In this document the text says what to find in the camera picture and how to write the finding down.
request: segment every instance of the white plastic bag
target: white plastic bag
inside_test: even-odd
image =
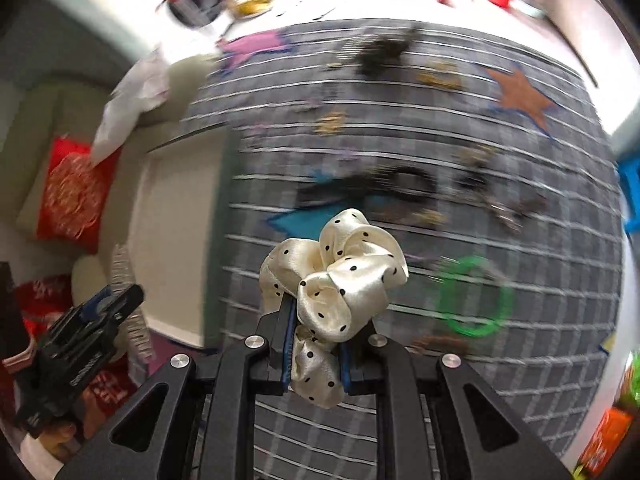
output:
[[[125,74],[104,107],[91,148],[94,166],[122,146],[142,112],[164,103],[169,93],[169,64],[156,48]]]

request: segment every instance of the triangular cutout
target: triangular cutout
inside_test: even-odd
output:
[[[518,441],[518,432],[472,384],[463,387],[482,449],[491,453]]]
[[[139,403],[137,409],[129,413],[129,416],[116,426],[111,433],[111,441],[133,451],[146,451],[151,443],[156,422],[168,391],[167,384],[158,384],[151,390]]]

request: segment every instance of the white polka dot scrunchie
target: white polka dot scrunchie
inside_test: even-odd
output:
[[[286,292],[298,300],[291,387],[309,402],[331,408],[342,401],[338,343],[356,335],[388,307],[386,290],[409,277],[404,254],[389,233],[357,209],[331,218],[320,241],[288,238],[260,267],[264,313],[280,308]]]

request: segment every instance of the green hair tie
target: green hair tie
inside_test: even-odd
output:
[[[491,264],[482,256],[465,256],[458,262],[453,262],[447,266],[443,273],[441,273],[442,284],[440,285],[440,301],[438,303],[438,310],[444,314],[447,325],[453,331],[466,335],[469,337],[485,337],[492,334],[500,328],[504,320],[511,313],[511,307],[513,305],[513,289],[508,286],[506,280],[500,280],[495,276],[491,276],[500,287],[500,296],[498,297],[498,309],[495,317],[489,318],[489,322],[483,324],[477,328],[469,328],[460,323],[457,319],[454,319],[452,307],[456,303],[456,281],[458,276],[466,276],[473,269],[478,267],[482,269],[486,274]]]

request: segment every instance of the blue plastic stool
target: blue plastic stool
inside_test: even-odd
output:
[[[624,223],[627,235],[640,231],[640,156],[618,163],[620,187],[625,194],[631,218]]]

